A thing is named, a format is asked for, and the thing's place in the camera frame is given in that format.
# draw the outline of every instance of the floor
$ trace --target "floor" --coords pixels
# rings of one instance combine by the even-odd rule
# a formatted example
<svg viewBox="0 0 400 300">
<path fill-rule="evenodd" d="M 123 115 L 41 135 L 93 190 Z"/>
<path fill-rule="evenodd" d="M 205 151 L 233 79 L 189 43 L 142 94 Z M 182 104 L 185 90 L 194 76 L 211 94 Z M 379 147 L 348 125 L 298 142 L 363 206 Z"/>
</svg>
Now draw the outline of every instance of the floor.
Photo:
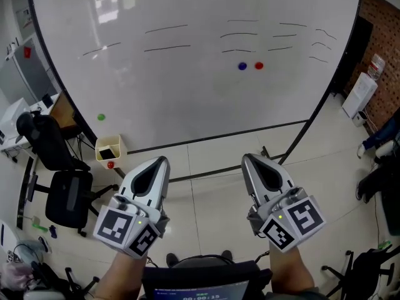
<svg viewBox="0 0 400 300">
<path fill-rule="evenodd" d="M 363 127 L 357 128 L 341 109 L 340 96 L 329 97 L 318 117 L 302 141 L 284 163 L 295 183 L 305 188 L 317 199 L 327 225 L 300 246 L 302 258 L 311 271 L 316 285 L 326 293 L 337 281 L 331 274 L 320 270 L 323 264 L 343 270 L 346 250 L 356 255 L 375 248 L 379 241 L 390 239 L 398 245 L 398 239 L 388 233 L 381 207 L 380 195 L 375 204 L 359 202 L 355 198 L 356 186 L 371 170 L 371 158 L 356 156 L 357 146 L 368 134 Z M 128 156 L 128 172 L 143 161 L 164 155 L 171 163 L 171 178 L 197 174 L 213 169 L 238 165 L 244 153 L 259 153 L 262 145 L 271 144 L 271 155 L 279 154 L 296 136 L 301 125 L 284 128 L 281 133 L 254 132 L 211 141 L 170 147 Z M 83 146 L 87 163 L 94 174 L 94 190 L 122 179 L 114 171 L 102 169 L 94 159 L 91 149 Z M 49 185 L 53 173 L 37 165 L 38 183 Z M 106 204 L 113 193 L 96 202 Z M 37 216 L 41 225 L 52 225 L 44 215 L 47 194 L 36 192 L 33 202 L 27 202 L 26 216 Z M 225 249 L 232 251 L 235 261 L 256 259 L 268 250 L 268 243 L 253 236 L 246 214 L 252 204 L 248 196 L 241 170 L 215 176 L 177 182 L 169 185 L 164 210 L 171 218 L 163 239 L 151 248 L 149 256 L 159 266 L 165 266 L 167 253 L 179 258 L 198 254 L 219 254 Z M 90 214 L 86 238 L 75 230 L 57 226 L 57 239 L 46 237 L 52 247 L 47 262 L 63 275 L 64 268 L 72 267 L 76 279 L 88 283 L 93 276 L 102 277 L 113 261 L 115 251 L 91 236 L 96 218 Z M 40 232 L 24 222 L 24 230 L 33 238 Z M 269 267 L 269 258 L 260 260 L 261 268 Z M 379 295 L 385 295 L 386 278 L 381 279 Z"/>
</svg>

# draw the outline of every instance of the blue jeans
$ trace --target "blue jeans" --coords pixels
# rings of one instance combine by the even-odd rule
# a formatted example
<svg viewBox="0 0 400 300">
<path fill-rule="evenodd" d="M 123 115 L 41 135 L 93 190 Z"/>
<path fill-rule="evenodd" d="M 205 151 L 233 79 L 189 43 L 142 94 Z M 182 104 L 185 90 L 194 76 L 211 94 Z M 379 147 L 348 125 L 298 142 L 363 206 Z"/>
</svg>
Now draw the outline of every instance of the blue jeans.
<svg viewBox="0 0 400 300">
<path fill-rule="evenodd" d="M 362 145 L 366 150 L 371 149 L 382 142 L 387 142 L 388 140 L 394 138 L 398 131 L 399 127 L 396 121 L 394 118 L 391 118 L 380 130 L 376 131 L 371 137 L 366 139 Z"/>
</svg>

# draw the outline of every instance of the blue magnet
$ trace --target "blue magnet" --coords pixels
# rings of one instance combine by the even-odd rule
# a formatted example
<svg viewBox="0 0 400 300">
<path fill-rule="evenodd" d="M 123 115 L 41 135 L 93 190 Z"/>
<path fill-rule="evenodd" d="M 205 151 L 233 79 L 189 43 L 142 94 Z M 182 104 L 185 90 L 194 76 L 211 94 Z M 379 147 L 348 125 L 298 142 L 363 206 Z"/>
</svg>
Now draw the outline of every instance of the blue magnet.
<svg viewBox="0 0 400 300">
<path fill-rule="evenodd" d="M 237 67 L 239 68 L 239 70 L 246 70 L 248 65 L 245 62 L 240 62 Z"/>
</svg>

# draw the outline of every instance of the sneaker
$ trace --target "sneaker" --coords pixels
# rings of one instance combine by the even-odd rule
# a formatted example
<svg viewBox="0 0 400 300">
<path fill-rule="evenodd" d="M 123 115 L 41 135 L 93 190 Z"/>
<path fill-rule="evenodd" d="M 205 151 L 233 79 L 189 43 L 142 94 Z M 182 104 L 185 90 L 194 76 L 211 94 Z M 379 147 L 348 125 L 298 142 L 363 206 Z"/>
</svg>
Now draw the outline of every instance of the sneaker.
<svg viewBox="0 0 400 300">
<path fill-rule="evenodd" d="M 225 250 L 225 251 L 221 254 L 221 256 L 224 257 L 224 258 L 226 258 L 226 259 L 228 259 L 228 260 L 233 261 L 232 252 L 229 251 L 229 250 Z"/>
<path fill-rule="evenodd" d="M 357 150 L 357 157 L 361 159 L 364 153 L 365 153 L 365 147 L 363 144 L 360 144 Z"/>
<path fill-rule="evenodd" d="M 169 268 L 172 268 L 173 266 L 175 266 L 179 262 L 179 259 L 178 259 L 177 256 L 175 256 L 175 254 L 169 253 L 169 254 L 167 254 L 166 261 L 167 261 L 167 266 Z"/>
<path fill-rule="evenodd" d="M 37 240 L 39 240 L 39 242 L 44 246 L 44 251 L 46 253 L 51 253 L 51 248 L 47 240 L 43 236 L 39 236 Z"/>
</svg>

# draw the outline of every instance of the person's arm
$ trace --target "person's arm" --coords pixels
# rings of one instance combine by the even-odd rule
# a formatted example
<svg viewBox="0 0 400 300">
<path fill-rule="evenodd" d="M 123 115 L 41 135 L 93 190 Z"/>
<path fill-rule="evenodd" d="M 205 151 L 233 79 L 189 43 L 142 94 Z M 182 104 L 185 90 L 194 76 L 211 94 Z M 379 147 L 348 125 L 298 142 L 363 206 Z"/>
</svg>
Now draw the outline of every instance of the person's arm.
<svg viewBox="0 0 400 300">
<path fill-rule="evenodd" d="M 142 286 L 146 259 L 146 256 L 137 260 L 117 253 L 111 267 L 97 285 L 94 298 L 98 300 L 137 299 Z"/>
<path fill-rule="evenodd" d="M 313 277 L 305 267 L 297 247 L 282 253 L 270 243 L 269 258 L 274 293 L 298 294 L 314 287 Z"/>
</svg>

